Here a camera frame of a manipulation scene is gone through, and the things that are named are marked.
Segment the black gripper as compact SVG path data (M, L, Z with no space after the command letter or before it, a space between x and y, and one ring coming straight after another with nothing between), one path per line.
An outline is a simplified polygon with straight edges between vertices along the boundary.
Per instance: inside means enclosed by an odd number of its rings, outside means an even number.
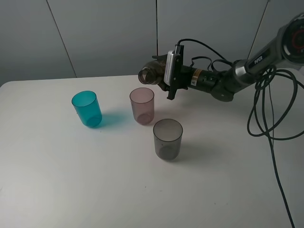
M166 62L167 61L167 54L166 55L156 55L152 56L154 61L158 62ZM194 68L190 66L182 65L179 69L176 70L175 73L175 82L177 89L185 89L188 90L188 86L190 85L191 78L194 72ZM167 92L170 90L170 86L165 84L164 82L158 83L158 86L161 88L162 91Z

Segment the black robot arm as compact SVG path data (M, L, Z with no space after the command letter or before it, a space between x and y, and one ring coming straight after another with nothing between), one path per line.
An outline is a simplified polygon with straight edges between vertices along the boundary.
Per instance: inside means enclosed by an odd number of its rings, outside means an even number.
M183 65L184 46L178 42L173 51L154 56L138 74L143 84L158 85L168 92L168 99L175 98L178 89L192 88L211 94L217 100L230 102L234 94L262 78L268 67L287 61L293 65L304 64L304 15L300 13L282 26L277 36L251 59L220 62L230 66L228 71L202 70Z

